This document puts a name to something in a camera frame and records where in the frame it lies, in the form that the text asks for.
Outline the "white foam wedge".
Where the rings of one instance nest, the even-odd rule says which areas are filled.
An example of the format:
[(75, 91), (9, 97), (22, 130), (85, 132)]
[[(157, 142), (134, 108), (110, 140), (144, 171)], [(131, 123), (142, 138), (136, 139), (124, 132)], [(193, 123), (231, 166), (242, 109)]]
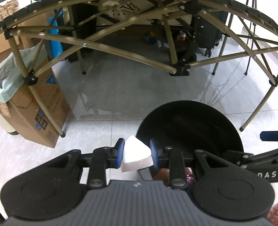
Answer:
[(121, 172), (129, 172), (153, 166), (151, 149), (142, 141), (131, 135), (126, 141), (123, 150)]

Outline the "black round trash bin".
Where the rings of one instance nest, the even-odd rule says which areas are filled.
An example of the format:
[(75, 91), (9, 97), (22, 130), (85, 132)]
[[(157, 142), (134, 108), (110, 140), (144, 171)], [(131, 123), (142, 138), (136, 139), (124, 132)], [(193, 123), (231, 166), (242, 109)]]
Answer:
[(226, 159), (229, 150), (244, 150), (231, 121), (197, 101), (174, 101), (157, 107), (142, 121), (136, 137), (147, 146), (155, 139), (162, 148), (179, 148), (184, 158), (191, 158), (195, 150), (204, 150)]

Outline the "black luggage bag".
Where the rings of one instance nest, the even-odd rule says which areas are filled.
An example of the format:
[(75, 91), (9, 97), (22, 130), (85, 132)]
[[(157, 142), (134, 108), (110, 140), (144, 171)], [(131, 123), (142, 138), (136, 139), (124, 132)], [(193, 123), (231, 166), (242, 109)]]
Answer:
[(199, 48), (205, 49), (204, 56), (210, 58), (212, 49), (219, 45), (223, 33), (200, 15), (193, 16), (191, 25), (195, 42)]

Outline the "cardboard box with green liner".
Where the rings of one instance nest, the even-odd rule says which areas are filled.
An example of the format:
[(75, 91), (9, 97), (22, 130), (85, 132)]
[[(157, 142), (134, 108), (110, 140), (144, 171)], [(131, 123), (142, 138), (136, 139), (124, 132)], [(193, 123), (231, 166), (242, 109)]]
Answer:
[[(35, 89), (62, 128), (70, 107), (52, 69), (38, 78)], [(59, 137), (25, 84), (12, 53), (0, 63), (0, 125), (8, 133), (16, 131), (27, 140), (51, 148)]]

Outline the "black folding wagon cart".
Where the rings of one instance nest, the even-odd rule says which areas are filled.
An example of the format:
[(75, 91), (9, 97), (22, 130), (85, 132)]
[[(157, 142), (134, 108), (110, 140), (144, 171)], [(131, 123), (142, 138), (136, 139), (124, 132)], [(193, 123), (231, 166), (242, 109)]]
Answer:
[[(153, 0), (96, 0), (90, 4), (80, 3), (72, 6), (72, 12), (76, 24), (86, 23), (76, 29), (79, 39), (102, 31), (118, 22), (125, 21), (134, 15), (140, 15), (154, 10)], [(189, 37), (189, 29), (181, 23), (191, 23), (192, 17), (185, 15), (173, 21), (170, 31), (174, 42), (176, 57), (179, 65), (195, 62), (197, 60), (197, 44)], [(158, 16), (153, 19), (138, 22), (119, 31), (113, 32), (97, 40), (98, 43), (118, 47), (124, 50), (136, 52), (136, 46), (147, 44), (147, 49), (160, 43), (161, 46), (168, 43), (165, 27)]]

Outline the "tan folding slat table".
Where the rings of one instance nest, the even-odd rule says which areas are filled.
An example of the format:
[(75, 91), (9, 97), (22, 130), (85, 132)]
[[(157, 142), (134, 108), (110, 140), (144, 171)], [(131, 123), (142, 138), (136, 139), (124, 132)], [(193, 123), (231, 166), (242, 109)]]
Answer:
[[(159, 39), (167, 43), (168, 62), (105, 43), (110, 35), (136, 34), (146, 43)], [(77, 56), (84, 67), (83, 50), (133, 60), (171, 76), (188, 76), (193, 68), (249, 57), (270, 84), (251, 118), (278, 86), (278, 74), (265, 56), (278, 52), (278, 24), (235, 0), (34, 0), (0, 21), (0, 35), (9, 43), (23, 82), (61, 136), (64, 131), (34, 86), (47, 70), (70, 56)]]

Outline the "clear plastic jar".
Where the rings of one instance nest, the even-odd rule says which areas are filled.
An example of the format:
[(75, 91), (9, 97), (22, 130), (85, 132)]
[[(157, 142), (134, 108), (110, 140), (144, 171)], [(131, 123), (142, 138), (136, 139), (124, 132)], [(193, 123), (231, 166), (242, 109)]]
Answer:
[(0, 0), (0, 21), (20, 9), (18, 0)]

